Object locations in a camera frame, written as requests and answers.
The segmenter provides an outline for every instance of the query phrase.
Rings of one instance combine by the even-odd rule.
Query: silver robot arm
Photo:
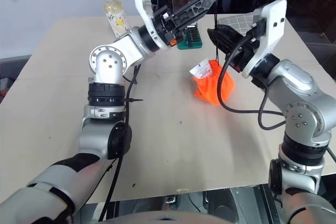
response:
[[[89,63],[95,76],[89,83],[89,104],[84,109],[78,154],[49,166],[4,201],[0,205],[0,223],[71,222],[113,160],[130,148],[132,131],[124,118],[125,102],[131,99],[125,99],[123,74],[155,51],[176,45],[184,38],[184,28],[202,18],[214,2],[193,0],[174,13],[162,7],[150,18],[145,17],[144,26],[133,27],[115,42],[91,52]]]
[[[245,78],[251,76],[285,116],[284,140],[269,172],[269,186],[280,195],[285,222],[336,223],[335,209],[316,195],[323,155],[331,140],[331,129],[336,126],[336,100],[322,92],[300,67],[271,54],[284,34],[286,6],[285,0],[274,1],[254,11],[250,34],[258,36],[244,43],[229,65]],[[243,38],[224,25],[208,29],[208,34],[227,59],[232,45]]]

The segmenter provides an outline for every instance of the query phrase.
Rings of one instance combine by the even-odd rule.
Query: orange component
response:
[[[213,74],[202,79],[194,77],[198,86],[198,90],[194,93],[194,96],[211,104],[219,105],[219,100],[217,98],[217,84],[222,67],[221,65],[218,65],[216,60],[210,60],[209,63]],[[230,74],[226,72],[222,83],[222,99],[224,102],[229,98],[234,88],[235,82]]]
[[[171,40],[171,41],[169,42],[169,44],[170,44],[172,47],[175,46],[176,43],[177,43],[176,39],[173,39],[173,40]]]

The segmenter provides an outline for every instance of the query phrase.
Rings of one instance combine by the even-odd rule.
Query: plastic bottle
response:
[[[104,10],[115,36],[118,38],[130,29],[122,4],[118,0],[105,0]]]

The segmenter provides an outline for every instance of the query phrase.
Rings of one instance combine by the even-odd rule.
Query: black cable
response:
[[[214,14],[215,17],[215,28],[217,28],[218,20],[217,20],[217,13]],[[219,65],[219,56],[218,56],[218,47],[216,45],[216,61],[217,64]]]
[[[261,105],[260,105],[260,108],[259,108],[259,112],[258,112],[258,124],[260,126],[260,128],[262,128],[263,130],[265,131],[271,131],[271,130],[274,130],[276,129],[277,127],[280,127],[282,125],[284,125],[286,123],[286,121],[282,121],[280,123],[277,123],[273,126],[270,126],[270,127],[266,127],[263,125],[263,121],[262,121],[262,113],[264,111],[264,107],[265,107],[265,104],[266,104],[266,101],[268,99],[268,93],[269,93],[269,89],[268,89],[268,86],[267,85],[264,85],[264,89],[265,89],[265,94],[264,94],[264,98],[262,99],[262,102],[261,102]]]
[[[133,70],[133,76],[134,76],[135,71],[137,70],[137,68],[138,68],[138,66],[135,66],[135,67],[134,67],[134,70]],[[131,83],[132,80],[128,79],[126,76],[122,76],[122,77],[123,77],[126,81],[128,81],[129,83]]]
[[[130,79],[128,79],[126,76],[122,76],[126,81],[131,82]]]
[[[117,159],[115,158],[113,161],[112,161],[112,163],[111,163],[111,168],[112,168],[112,165],[115,163],[115,161],[117,161]]]
[[[190,194],[188,194],[188,198],[189,198],[191,204],[193,204],[193,206],[197,209],[197,211],[201,212],[200,209],[199,209],[199,208],[193,203],[193,201],[191,200],[191,198],[190,198]]]
[[[215,17],[215,28],[217,27],[217,17]],[[237,52],[239,51],[240,47],[246,43],[247,41],[252,39],[252,33],[247,33],[247,35],[245,37],[243,37],[234,47],[234,49],[231,51],[229,58],[225,61],[222,70],[220,72],[219,78],[218,78],[218,84],[217,84],[217,97],[218,100],[221,104],[221,106],[223,108],[225,108],[226,110],[233,112],[233,113],[242,113],[242,114],[252,114],[252,113],[259,113],[259,110],[236,110],[236,109],[232,109],[229,106],[227,106],[223,99],[222,99],[222,84],[223,84],[223,80],[224,80],[224,75],[226,73],[226,70],[230,64],[230,62],[232,61],[232,59],[234,58],[234,56],[237,54]],[[269,110],[264,110],[262,113],[266,113],[266,114],[273,114],[273,115],[283,115],[281,112],[277,112],[277,111],[269,111]]]
[[[138,65],[137,67],[134,67],[134,75],[133,75],[133,78],[132,78],[132,81],[131,81],[130,85],[128,86],[127,93],[126,93],[126,99],[129,99],[129,97],[130,97],[131,89],[132,89],[132,86],[133,86],[133,84],[135,82],[135,79],[136,79],[136,77],[137,77],[137,75],[138,75],[138,73],[140,71],[140,67],[141,67],[141,65]],[[129,106],[130,106],[129,102],[126,102],[125,103],[125,133],[124,133],[124,136],[123,136],[123,145],[126,142],[127,133],[128,133],[129,115],[130,115]],[[108,204],[109,204],[109,202],[111,200],[114,188],[115,188],[117,180],[118,180],[118,176],[119,176],[119,172],[120,172],[120,168],[121,168],[121,163],[122,163],[123,157],[124,157],[124,146],[122,147],[121,157],[118,160],[118,164],[117,164],[117,167],[115,169],[116,172],[114,173],[112,184],[110,186],[109,193],[108,193],[108,195],[106,197],[106,201],[104,203],[103,210],[101,211],[101,214],[100,214],[100,217],[99,217],[98,221],[103,221],[103,219],[104,219],[105,213],[107,211]]]
[[[336,156],[335,156],[335,154],[334,154],[334,152],[332,152],[332,150],[329,148],[329,147],[327,147],[327,152],[329,153],[329,155],[331,156],[331,158],[335,161],[335,163],[336,163]]]

